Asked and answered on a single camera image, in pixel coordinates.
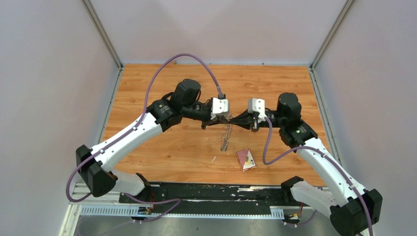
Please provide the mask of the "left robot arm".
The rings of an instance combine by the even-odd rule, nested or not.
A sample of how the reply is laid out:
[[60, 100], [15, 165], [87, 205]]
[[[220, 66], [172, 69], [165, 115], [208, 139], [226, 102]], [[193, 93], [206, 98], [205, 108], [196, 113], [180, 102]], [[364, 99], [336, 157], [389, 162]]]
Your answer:
[[111, 138], [88, 148], [76, 150], [78, 173], [94, 197], [111, 191], [127, 193], [139, 203], [150, 199], [149, 183], [142, 174], [128, 174], [115, 170], [125, 156], [145, 141], [162, 134], [183, 118], [199, 120], [202, 128], [226, 123], [229, 101], [224, 95], [200, 102], [201, 85], [184, 79], [175, 91], [152, 102], [144, 114]]

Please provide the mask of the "metal disc with keyrings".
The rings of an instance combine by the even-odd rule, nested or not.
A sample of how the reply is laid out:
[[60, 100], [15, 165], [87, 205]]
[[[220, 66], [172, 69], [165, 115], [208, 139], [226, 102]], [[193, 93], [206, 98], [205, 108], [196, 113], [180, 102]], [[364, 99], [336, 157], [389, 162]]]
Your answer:
[[230, 123], [225, 124], [224, 129], [222, 131], [222, 136], [221, 136], [222, 144], [221, 144], [220, 150], [222, 152], [226, 152], [228, 150], [232, 129], [233, 129], [232, 124]]

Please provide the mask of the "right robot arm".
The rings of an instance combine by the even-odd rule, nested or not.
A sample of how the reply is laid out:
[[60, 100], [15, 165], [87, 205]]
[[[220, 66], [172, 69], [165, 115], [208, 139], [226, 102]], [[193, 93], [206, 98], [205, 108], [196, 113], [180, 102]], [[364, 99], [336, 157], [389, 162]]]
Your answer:
[[294, 93], [282, 93], [277, 108], [266, 108], [265, 102], [252, 98], [245, 112], [229, 120], [230, 124], [257, 131], [261, 127], [272, 132], [278, 128], [289, 152], [304, 159], [324, 181], [327, 191], [313, 187], [295, 176], [281, 184], [281, 199], [287, 205], [306, 204], [330, 219], [342, 236], [372, 236], [379, 221], [382, 195], [368, 190], [355, 180], [326, 149], [317, 133], [301, 117], [302, 106]]

